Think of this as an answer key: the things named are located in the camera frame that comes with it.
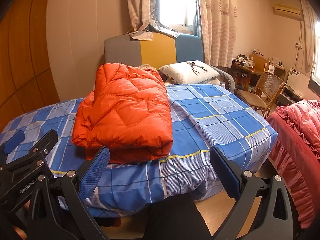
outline folded orange down comforter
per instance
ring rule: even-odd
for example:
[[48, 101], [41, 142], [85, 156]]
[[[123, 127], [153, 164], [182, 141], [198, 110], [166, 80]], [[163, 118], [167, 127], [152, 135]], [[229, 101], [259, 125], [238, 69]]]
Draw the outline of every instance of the folded orange down comforter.
[[169, 154], [172, 142], [170, 106], [158, 72], [119, 63], [100, 66], [72, 133], [72, 143], [87, 148], [87, 159], [106, 146], [111, 163], [156, 160]]

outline chair seat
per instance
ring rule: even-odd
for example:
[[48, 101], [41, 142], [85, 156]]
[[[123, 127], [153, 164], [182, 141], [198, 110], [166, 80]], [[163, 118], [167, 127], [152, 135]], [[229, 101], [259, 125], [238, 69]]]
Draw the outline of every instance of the chair seat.
[[267, 104], [256, 94], [238, 90], [241, 99], [253, 108], [266, 109]]

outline air conditioner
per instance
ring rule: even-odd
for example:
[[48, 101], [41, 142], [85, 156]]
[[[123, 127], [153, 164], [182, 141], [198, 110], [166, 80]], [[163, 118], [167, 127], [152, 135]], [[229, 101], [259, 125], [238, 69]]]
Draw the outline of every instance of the air conditioner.
[[301, 9], [298, 7], [275, 3], [273, 9], [276, 15], [302, 21]]

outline gray armrest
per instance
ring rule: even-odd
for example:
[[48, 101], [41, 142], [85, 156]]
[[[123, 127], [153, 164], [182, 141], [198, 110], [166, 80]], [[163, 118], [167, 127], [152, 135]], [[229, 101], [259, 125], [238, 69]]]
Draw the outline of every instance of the gray armrest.
[[221, 76], [225, 77], [229, 83], [229, 91], [233, 93], [235, 91], [235, 81], [233, 80], [232, 76], [228, 73], [218, 69], [217, 67], [211, 66], [215, 71], [217, 71]]

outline blue plaid bed sheet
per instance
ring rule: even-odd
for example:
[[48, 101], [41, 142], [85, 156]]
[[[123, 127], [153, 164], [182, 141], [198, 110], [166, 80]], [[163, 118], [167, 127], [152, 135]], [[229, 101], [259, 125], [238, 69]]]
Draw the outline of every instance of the blue plaid bed sheet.
[[[268, 157], [277, 133], [247, 104], [224, 88], [211, 84], [167, 87], [173, 123], [170, 154], [158, 161], [126, 165], [108, 164], [92, 196], [86, 199], [95, 217], [119, 217], [172, 195], [189, 192], [203, 200], [223, 187], [209, 160], [209, 149], [218, 146], [226, 158], [243, 170], [257, 171]], [[73, 123], [82, 99], [70, 100], [21, 115], [10, 121], [0, 142], [18, 130], [25, 140], [7, 163], [28, 150], [50, 129], [58, 132], [57, 145], [47, 163], [55, 177], [76, 170], [84, 149], [71, 143]], [[60, 205], [68, 209], [63, 198]]]

